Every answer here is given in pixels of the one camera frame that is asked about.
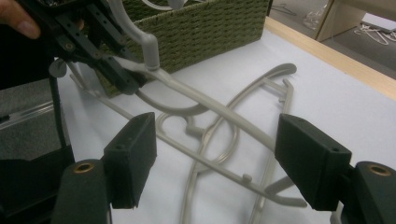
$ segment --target plastic hanger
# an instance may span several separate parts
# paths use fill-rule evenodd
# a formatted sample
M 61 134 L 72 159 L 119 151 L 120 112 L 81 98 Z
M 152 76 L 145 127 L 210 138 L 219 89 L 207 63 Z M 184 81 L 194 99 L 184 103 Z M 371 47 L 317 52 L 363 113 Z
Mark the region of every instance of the plastic hanger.
M 298 206 L 298 207 L 305 207 L 306 202 L 303 199 L 300 198 L 289 198 L 289 197 L 282 197 L 276 195 L 278 192 L 282 190 L 281 184 L 278 184 L 275 182 L 273 185 L 275 187 L 272 187 L 272 189 L 278 189 L 278 190 L 264 190 L 269 183 L 272 180 L 272 173 L 274 171 L 275 165 L 276 165 L 276 160 L 275 158 L 272 158 L 265 169 L 265 172 L 263 174 L 262 178 L 262 185 L 257 185 L 254 183 L 251 183 L 251 176 L 249 175 L 243 175 L 239 176 L 236 175 L 227 169 L 223 168 L 219 164 L 222 163 L 223 161 L 227 160 L 228 157 L 230 157 L 233 154 L 234 151 L 234 145 L 238 136 L 238 130 L 242 129 L 249 135 L 251 135 L 253 138 L 255 138 L 257 141 L 265 145 L 269 150 L 274 151 L 275 149 L 275 140 L 272 139 L 267 133 L 263 132 L 259 128 L 257 128 L 255 125 L 253 125 L 251 122 L 246 120 L 245 118 L 241 117 L 240 115 L 234 113 L 231 108 L 234 107 L 234 104 L 237 104 L 238 101 L 240 101 L 242 98 L 245 97 L 246 94 L 248 94 L 250 91 L 254 90 L 255 88 L 261 86 L 261 85 L 268 85 L 277 91 L 282 92 L 285 94 L 285 98 L 281 99 L 282 102 L 284 102 L 284 110 L 287 112 L 289 111 L 290 108 L 290 99 L 292 96 L 293 88 L 291 84 L 285 79 L 284 84 L 285 86 L 280 86 L 276 84 L 275 82 L 271 81 L 269 77 L 274 77 L 274 76 L 281 76 L 281 75 L 289 75 L 292 74 L 296 71 L 296 67 L 293 64 L 281 64 L 280 66 L 277 66 L 267 72 L 263 77 L 259 78 L 255 82 L 253 82 L 251 85 L 249 85 L 246 89 L 244 89 L 240 94 L 238 94 L 235 98 L 234 101 L 229 103 L 228 105 L 222 105 L 219 102 L 215 101 L 214 99 L 204 95 L 203 93 L 195 90 L 194 88 L 181 83 L 174 78 L 172 78 L 166 71 L 162 70 L 160 67 L 160 60 L 159 60 L 159 51 L 158 51 L 158 43 L 157 43 L 157 38 L 154 35 L 149 35 L 141 31 L 139 28 L 137 28 L 133 22 L 130 21 L 127 13 L 125 12 L 125 9 L 122 5 L 121 0 L 109 0 L 108 1 L 110 8 L 113 12 L 113 15 L 116 18 L 116 21 L 119 23 L 120 27 L 122 30 L 130 36 L 135 42 L 140 44 L 143 49 L 143 56 L 144 56 L 144 63 L 135 63 L 129 60 L 125 60 L 119 57 L 114 57 L 114 59 L 125 69 L 134 71 L 140 74 L 144 74 L 148 77 L 157 79 L 161 83 L 163 83 L 165 86 L 168 88 L 177 91 L 193 101 L 197 102 L 197 105 L 191 106 L 188 108 L 173 108 L 173 107 L 168 107 L 166 105 L 161 105 L 151 99 L 149 99 L 143 92 L 139 91 L 136 95 L 143 99 L 146 103 L 149 105 L 152 105 L 155 108 L 158 108 L 162 111 L 165 111 L 166 113 L 170 115 L 177 115 L 185 118 L 185 120 L 189 124 L 189 132 L 202 137 L 202 145 L 201 149 L 202 151 L 205 150 L 205 144 L 206 141 L 208 141 L 208 134 L 209 132 L 213 132 L 213 130 L 216 128 L 218 125 L 217 123 L 219 120 L 225 119 L 226 121 L 229 122 L 230 127 L 233 129 L 234 132 L 234 138 L 233 141 L 229 144 L 227 150 L 215 161 L 210 161 L 200 155 L 199 153 L 195 153 L 191 151 L 189 148 L 181 145 L 178 141 L 170 138 L 166 132 L 162 128 L 162 123 L 165 119 L 167 119 L 170 115 L 161 115 L 157 119 L 157 136 L 162 139 L 164 142 L 169 144 L 170 146 L 174 147 L 175 149 L 179 150 L 180 152 L 188 155 L 189 157 L 193 158 L 197 162 L 201 163 L 202 165 L 196 165 L 193 167 L 192 171 L 194 173 L 197 172 L 202 172 L 203 170 L 210 168 L 211 170 L 219 173 L 220 175 L 223 175 L 233 182 L 243 186 L 244 188 L 250 189 L 251 191 L 257 193 L 261 197 L 257 200 L 258 203 L 256 203 L 257 206 L 255 206 L 255 209 L 253 211 L 254 216 L 256 216 L 257 213 L 260 213 L 260 204 L 262 204 L 263 200 L 265 198 L 272 200 L 276 203 L 287 205 L 287 206 Z M 109 106 L 112 108 L 114 111 L 120 113 L 127 119 L 131 119 L 133 116 L 128 113 L 127 111 L 123 110 L 122 108 L 112 104 L 106 97 L 102 96 L 98 91 L 93 91 L 90 90 L 88 85 L 85 83 L 84 78 L 79 74 L 78 70 L 74 67 L 73 64 L 69 64 L 71 66 L 71 70 L 74 73 L 72 76 L 73 80 L 80 86 L 84 91 L 88 92 L 90 95 L 94 96 L 97 98 L 99 101 L 101 101 L 103 104 Z M 219 115 L 218 119 L 215 121 L 213 126 L 209 127 L 207 130 L 200 130 L 194 127 L 193 125 L 193 118 L 191 116 L 200 114 L 205 112 L 207 109 L 210 109 L 217 113 Z M 251 219 L 253 220 L 252 223 L 255 223 L 257 218 Z

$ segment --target woven basket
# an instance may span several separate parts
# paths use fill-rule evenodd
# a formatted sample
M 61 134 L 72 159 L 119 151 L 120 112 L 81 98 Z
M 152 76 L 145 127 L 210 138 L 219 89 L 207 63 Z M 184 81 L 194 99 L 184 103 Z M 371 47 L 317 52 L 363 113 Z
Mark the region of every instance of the woven basket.
M 167 5 L 166 0 L 151 2 Z M 197 3 L 189 0 L 182 9 L 167 12 L 152 9 L 141 0 L 124 0 L 123 3 L 131 20 L 141 30 L 158 38 L 161 68 L 173 73 L 260 39 L 268 2 L 207 0 Z M 127 45 L 143 60 L 139 45 L 130 38 Z M 111 96 L 115 92 L 107 90 L 106 93 Z

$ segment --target finger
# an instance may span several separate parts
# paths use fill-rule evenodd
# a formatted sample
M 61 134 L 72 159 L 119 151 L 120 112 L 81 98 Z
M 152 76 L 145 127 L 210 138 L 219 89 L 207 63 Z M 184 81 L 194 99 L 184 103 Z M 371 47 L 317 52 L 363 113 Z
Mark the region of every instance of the finger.
M 31 39 L 37 39 L 40 36 L 37 23 L 14 0 L 0 0 L 0 23 L 9 25 Z

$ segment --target white table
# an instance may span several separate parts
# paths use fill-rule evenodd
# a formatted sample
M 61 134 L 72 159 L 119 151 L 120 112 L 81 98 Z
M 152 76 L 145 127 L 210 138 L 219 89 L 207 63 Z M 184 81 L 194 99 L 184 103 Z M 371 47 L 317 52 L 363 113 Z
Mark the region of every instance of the white table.
M 376 161 L 396 169 L 396 101 L 268 30 L 264 30 L 260 41 L 185 68 L 173 76 L 227 104 L 251 81 L 281 63 L 294 63 L 298 68 L 297 73 L 287 77 L 295 89 L 292 115 L 307 119 L 350 149 L 352 165 L 358 161 Z M 91 72 L 84 72 L 84 76 L 91 75 Z M 59 82 L 76 160 L 101 158 L 103 148 L 127 120 L 80 90 L 70 77 Z M 146 85 L 143 92 L 163 104 L 194 105 L 157 81 Z M 133 115 L 149 111 L 159 115 L 136 96 L 122 95 L 112 101 Z M 282 104 L 272 91 L 259 89 L 235 111 L 275 137 L 281 108 Z M 206 127 L 214 117 L 213 113 L 199 116 L 197 125 Z M 183 119 L 172 118 L 168 124 L 167 130 L 175 131 L 172 136 L 186 146 L 197 148 L 198 142 L 181 130 Z M 229 138 L 227 129 L 222 130 L 224 132 L 218 133 L 217 141 L 209 149 L 208 158 L 214 158 L 223 141 Z M 114 223 L 178 223 L 191 159 L 161 140 L 157 141 L 157 147 L 158 157 L 139 207 L 113 210 Z M 243 133 L 239 148 L 224 166 L 239 175 L 250 174 L 253 182 L 260 183 L 269 153 Z M 275 179 L 284 175 L 277 166 Z M 195 193 L 191 223 L 248 223 L 256 198 L 254 193 L 216 173 L 203 175 Z M 282 195 L 300 197 L 297 188 L 288 189 Z M 329 212 L 316 212 L 309 207 L 293 208 L 267 202 L 261 223 L 329 223 L 329 216 Z

